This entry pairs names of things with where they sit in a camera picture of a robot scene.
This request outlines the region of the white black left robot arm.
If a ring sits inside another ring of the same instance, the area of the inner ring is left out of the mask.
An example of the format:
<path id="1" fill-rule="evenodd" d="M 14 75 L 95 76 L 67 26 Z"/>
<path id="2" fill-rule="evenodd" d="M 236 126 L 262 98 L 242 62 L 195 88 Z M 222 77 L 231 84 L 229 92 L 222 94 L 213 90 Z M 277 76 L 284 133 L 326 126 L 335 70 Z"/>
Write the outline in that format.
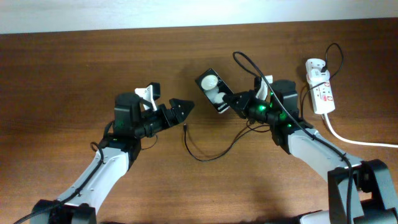
<path id="1" fill-rule="evenodd" d="M 96 214 L 115 183 L 124 176 L 142 151 L 141 140 L 184 122 L 194 108 L 188 100 L 172 98 L 170 108 L 159 105 L 142 111 L 148 101 L 135 93 L 115 98 L 114 120 L 104 129 L 91 164 L 55 200 L 39 200 L 31 223 L 96 223 Z"/>

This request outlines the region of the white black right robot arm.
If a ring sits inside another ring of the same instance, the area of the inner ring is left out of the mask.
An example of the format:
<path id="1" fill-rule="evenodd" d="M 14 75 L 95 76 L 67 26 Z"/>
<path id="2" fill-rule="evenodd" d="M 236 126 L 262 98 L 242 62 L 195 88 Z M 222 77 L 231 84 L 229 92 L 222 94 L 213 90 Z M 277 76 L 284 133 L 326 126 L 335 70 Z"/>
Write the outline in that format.
<path id="1" fill-rule="evenodd" d="M 268 124 L 276 145 L 327 182 L 328 210 L 301 215 L 297 223 L 397 223 L 397 194 L 386 164 L 345 153 L 300 119 L 293 81 L 278 80 L 270 91 L 270 102 L 254 90 L 223 100 L 241 118 Z"/>

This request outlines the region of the white charger adapter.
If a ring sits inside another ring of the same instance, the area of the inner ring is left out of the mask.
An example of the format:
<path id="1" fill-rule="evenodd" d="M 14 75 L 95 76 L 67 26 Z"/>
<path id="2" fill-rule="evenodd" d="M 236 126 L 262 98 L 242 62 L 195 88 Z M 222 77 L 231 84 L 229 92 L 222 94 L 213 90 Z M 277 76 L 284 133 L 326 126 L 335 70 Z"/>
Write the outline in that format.
<path id="1" fill-rule="evenodd" d="M 319 83 L 326 82 L 330 79 L 330 73 L 328 70 L 322 72 L 317 68 L 311 69 L 307 72 L 307 81 L 310 85 L 317 85 Z"/>

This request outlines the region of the white power strip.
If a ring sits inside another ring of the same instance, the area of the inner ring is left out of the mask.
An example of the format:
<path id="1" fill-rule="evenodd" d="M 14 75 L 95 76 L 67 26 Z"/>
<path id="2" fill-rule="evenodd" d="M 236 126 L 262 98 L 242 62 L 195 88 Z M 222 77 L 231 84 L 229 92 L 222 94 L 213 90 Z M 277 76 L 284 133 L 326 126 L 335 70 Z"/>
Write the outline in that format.
<path id="1" fill-rule="evenodd" d="M 325 61 L 319 58 L 310 58 L 305 63 L 307 72 L 313 68 L 317 68 L 322 71 L 324 66 Z M 327 114 L 335 110 L 335 102 L 329 80 L 317 85 L 309 84 L 309 87 L 315 114 Z"/>

